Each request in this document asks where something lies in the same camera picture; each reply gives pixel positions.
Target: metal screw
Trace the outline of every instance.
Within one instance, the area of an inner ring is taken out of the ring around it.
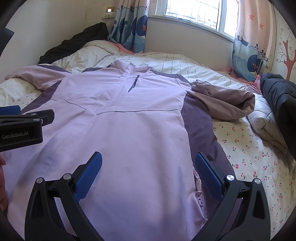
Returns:
[[[65,180],[69,180],[71,178],[71,174],[67,173],[63,176]]]
[[[229,181],[233,181],[234,180],[234,176],[232,176],[232,175],[227,175],[227,177],[226,177]]]
[[[259,178],[256,178],[256,179],[255,179],[255,183],[256,183],[256,184],[260,184],[260,183],[261,183],[261,180],[260,180]]]
[[[37,178],[37,180],[36,180],[37,183],[42,183],[42,181],[43,181],[43,178],[42,177]]]

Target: whale print curtain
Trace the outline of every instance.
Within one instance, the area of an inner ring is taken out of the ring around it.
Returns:
[[[134,53],[145,50],[149,0],[119,0],[109,40]]]
[[[240,0],[232,65],[248,81],[262,74],[271,51],[272,6],[268,0]]]

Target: black zipper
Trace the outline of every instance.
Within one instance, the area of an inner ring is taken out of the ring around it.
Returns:
[[[128,92],[130,92],[135,86],[136,86],[136,83],[137,83],[137,80],[140,76],[138,75],[133,83],[133,85],[130,87],[130,89],[128,90]]]

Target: black jacket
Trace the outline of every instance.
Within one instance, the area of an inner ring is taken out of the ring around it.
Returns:
[[[288,149],[296,159],[296,85],[278,74],[263,74],[260,89],[275,114]]]
[[[90,41],[107,39],[108,35],[106,24],[97,23],[84,29],[81,33],[74,35],[71,39],[64,40],[59,46],[48,50],[40,57],[38,64],[51,64],[58,59],[75,53]]]

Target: window frame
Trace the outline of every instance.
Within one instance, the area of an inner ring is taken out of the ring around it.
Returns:
[[[218,22],[217,22],[217,28],[211,28],[209,26],[206,26],[204,24],[200,24],[200,23],[195,23],[192,21],[188,21],[188,20],[184,20],[184,19],[180,19],[180,18],[172,18],[170,16],[166,16],[165,12],[166,12],[166,7],[168,4],[168,0],[158,0],[157,1],[157,6],[156,6],[156,15],[160,16],[162,18],[167,18],[170,20],[178,20],[184,23],[190,23],[190,25],[196,25],[198,27],[202,26],[202,29],[205,30],[209,30],[209,32],[212,33],[219,33],[218,35],[220,36],[223,35],[225,37],[227,37],[227,39],[231,39],[232,42],[234,41],[235,37],[232,37],[231,35],[227,34],[224,32],[224,28],[225,28],[225,21],[226,21],[226,11],[227,11],[227,0],[219,0],[219,13],[218,13]]]

